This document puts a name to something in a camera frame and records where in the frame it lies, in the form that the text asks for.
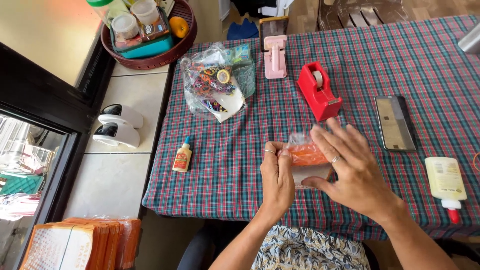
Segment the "glue bottle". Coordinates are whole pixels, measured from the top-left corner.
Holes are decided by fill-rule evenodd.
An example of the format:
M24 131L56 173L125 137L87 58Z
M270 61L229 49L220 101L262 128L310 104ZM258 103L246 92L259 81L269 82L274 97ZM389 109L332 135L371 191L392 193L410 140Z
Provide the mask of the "glue bottle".
M425 166L432 196L442 200L442 206L447 208L452 223L458 223L458 209L462 208L460 200L467 199L467 194L457 160L430 157L425 159Z
M188 170L188 164L190 163L190 157L192 156L189 142L190 136L187 136L185 143L183 143L182 147L177 151L172 170L177 172L186 172Z

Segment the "red tape dispenser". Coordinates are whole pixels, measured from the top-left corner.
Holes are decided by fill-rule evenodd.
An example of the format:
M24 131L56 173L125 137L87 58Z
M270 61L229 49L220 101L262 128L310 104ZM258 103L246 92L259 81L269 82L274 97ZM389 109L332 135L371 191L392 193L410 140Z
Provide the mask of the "red tape dispenser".
M318 61L301 68L297 83L318 122L338 115L343 100L332 94L330 78Z

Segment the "hand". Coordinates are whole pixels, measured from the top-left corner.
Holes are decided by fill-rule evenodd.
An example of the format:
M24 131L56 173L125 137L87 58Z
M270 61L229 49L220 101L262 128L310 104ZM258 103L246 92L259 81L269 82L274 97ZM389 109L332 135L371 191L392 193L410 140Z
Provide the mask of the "hand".
M295 184L292 176L292 158L288 152L279 157L276 154L286 143L267 142L265 144L264 161L260 166L264 189L264 200L258 210L259 216L273 226L290 208L295 196Z
M333 134L314 126L312 140L330 162L338 181L330 183L320 177L309 177L302 184L316 187L334 201L383 224L404 212L404 203L386 185L380 168L370 152L367 140L351 125L343 129L335 118L327 120Z

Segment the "tape roll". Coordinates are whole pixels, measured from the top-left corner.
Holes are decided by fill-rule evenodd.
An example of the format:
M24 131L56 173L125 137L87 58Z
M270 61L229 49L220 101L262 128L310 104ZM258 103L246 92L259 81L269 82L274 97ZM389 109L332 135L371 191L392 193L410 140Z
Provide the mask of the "tape roll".
M320 71L316 70L312 72L312 75L315 78L315 81L317 81L317 87L322 87L322 85L324 84L324 79Z

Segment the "red cap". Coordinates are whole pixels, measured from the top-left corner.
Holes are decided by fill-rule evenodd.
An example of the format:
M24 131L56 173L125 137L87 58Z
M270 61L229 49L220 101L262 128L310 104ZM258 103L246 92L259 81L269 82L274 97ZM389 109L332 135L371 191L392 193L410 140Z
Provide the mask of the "red cap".
M457 224L460 221L460 216L458 215L458 210L457 209L447 209L448 211L448 216L450 217L450 220L454 223Z

